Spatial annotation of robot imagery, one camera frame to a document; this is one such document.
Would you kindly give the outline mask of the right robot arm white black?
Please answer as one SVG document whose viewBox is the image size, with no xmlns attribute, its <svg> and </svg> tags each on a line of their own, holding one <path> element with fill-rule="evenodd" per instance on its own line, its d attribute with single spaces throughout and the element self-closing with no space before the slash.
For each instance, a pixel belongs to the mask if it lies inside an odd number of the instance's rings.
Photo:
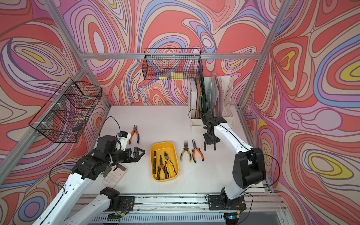
<svg viewBox="0 0 360 225">
<path fill-rule="evenodd" d="M 245 143 L 228 125 L 227 121 L 215 118 L 210 112 L 201 116 L 205 145 L 214 145 L 223 142 L 234 154 L 232 168 L 233 180 L 224 188 L 220 195 L 207 197 L 211 210 L 235 210 L 245 209 L 243 195 L 249 188 L 266 180 L 265 162 L 263 152 Z"/>
</svg>

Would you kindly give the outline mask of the yellow needle nose pliers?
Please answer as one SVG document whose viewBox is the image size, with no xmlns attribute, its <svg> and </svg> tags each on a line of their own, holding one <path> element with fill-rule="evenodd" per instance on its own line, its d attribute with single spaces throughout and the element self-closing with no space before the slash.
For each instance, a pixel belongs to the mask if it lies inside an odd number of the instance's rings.
<svg viewBox="0 0 360 225">
<path fill-rule="evenodd" d="M 191 154 L 190 154 L 190 152 L 189 152 L 188 141 L 187 141 L 187 140 L 184 141 L 184 147 L 183 147 L 183 151 L 182 151 L 182 153 L 181 153 L 181 158 L 180 158 L 181 161 L 183 161 L 183 156 L 184 156 L 185 153 L 188 154 L 188 156 L 189 156 L 189 162 L 191 162 L 191 161 L 192 161 L 192 156 L 191 156 Z"/>
</svg>

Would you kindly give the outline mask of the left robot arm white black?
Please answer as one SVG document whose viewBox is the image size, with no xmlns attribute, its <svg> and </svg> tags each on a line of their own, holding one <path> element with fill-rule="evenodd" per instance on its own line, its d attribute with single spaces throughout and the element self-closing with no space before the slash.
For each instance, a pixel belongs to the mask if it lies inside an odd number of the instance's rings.
<svg viewBox="0 0 360 225">
<path fill-rule="evenodd" d="M 45 211 L 34 222 L 36 225 L 87 225 L 105 211 L 114 211 L 122 218 L 133 210 L 135 198 L 124 197 L 111 187 L 105 187 L 97 197 L 73 216 L 69 216 L 85 190 L 107 168 L 119 163 L 136 163 L 145 151 L 135 147 L 127 148 L 128 135 L 103 136 L 97 140 L 97 146 L 88 155 L 74 165 L 61 191 L 52 200 Z"/>
</svg>

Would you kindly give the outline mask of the orange black diagonal cutters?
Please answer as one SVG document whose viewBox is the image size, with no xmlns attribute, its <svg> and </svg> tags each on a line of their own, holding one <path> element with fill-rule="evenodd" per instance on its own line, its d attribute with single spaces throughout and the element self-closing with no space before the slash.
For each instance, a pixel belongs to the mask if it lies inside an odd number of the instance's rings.
<svg viewBox="0 0 360 225">
<path fill-rule="evenodd" d="M 159 166 L 157 167 L 157 180 L 158 181 L 161 180 L 160 173 L 162 171 L 164 172 L 164 176 L 165 176 L 164 179 L 165 180 L 169 179 L 170 175 L 169 175 L 169 172 L 168 172 L 168 169 L 167 169 L 167 162 L 165 161 L 165 163 L 164 163 L 162 156 L 160 156 Z"/>
</svg>

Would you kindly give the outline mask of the orange long nose pliers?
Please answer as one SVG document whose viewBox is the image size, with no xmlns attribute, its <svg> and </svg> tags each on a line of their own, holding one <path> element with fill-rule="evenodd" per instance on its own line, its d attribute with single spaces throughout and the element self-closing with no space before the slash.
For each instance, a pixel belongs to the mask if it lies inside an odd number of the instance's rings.
<svg viewBox="0 0 360 225">
<path fill-rule="evenodd" d="M 195 163 L 197 162 L 197 160 L 196 160 L 196 153 L 198 153 L 198 154 L 200 155 L 201 161 L 204 161 L 204 156 L 203 156 L 200 148 L 197 147 L 196 142 L 195 142 L 194 139 L 192 139 L 192 144 L 193 144 L 192 158 L 193 158 L 194 162 L 195 162 Z"/>
</svg>

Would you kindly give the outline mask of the yellow plastic storage box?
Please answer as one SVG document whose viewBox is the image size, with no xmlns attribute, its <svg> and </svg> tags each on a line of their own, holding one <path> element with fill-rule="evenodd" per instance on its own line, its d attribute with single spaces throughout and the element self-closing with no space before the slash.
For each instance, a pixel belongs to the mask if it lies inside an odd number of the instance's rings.
<svg viewBox="0 0 360 225">
<path fill-rule="evenodd" d="M 175 166 L 175 170 L 177 172 L 177 175 L 173 175 L 172 171 L 168 169 L 168 172 L 169 172 L 169 175 L 170 175 L 170 178 L 165 180 L 164 179 L 164 172 L 162 171 L 160 173 L 160 177 L 161 177 L 161 180 L 158 181 L 157 180 L 157 174 L 153 174 L 153 152 L 156 151 L 157 153 L 157 167 L 159 166 L 159 159 L 160 159 L 160 156 L 162 156 L 163 158 L 163 162 L 165 163 L 166 159 L 165 159 L 165 156 L 164 156 L 164 152 L 167 152 L 168 155 L 169 155 L 169 158 L 171 159 L 171 161 L 173 162 L 174 166 Z M 150 154 L 151 154 L 151 174 L 152 174 L 152 177 L 155 181 L 157 182 L 165 182 L 165 181 L 170 181 L 170 180 L 173 180 L 175 179 L 178 175 L 179 175 L 179 164 L 178 164 L 178 160 L 177 160 L 177 154 L 176 154 L 176 149 L 175 149 L 175 146 L 172 142 L 160 142 L 160 143 L 156 143 L 154 144 L 151 149 L 150 149 Z"/>
</svg>

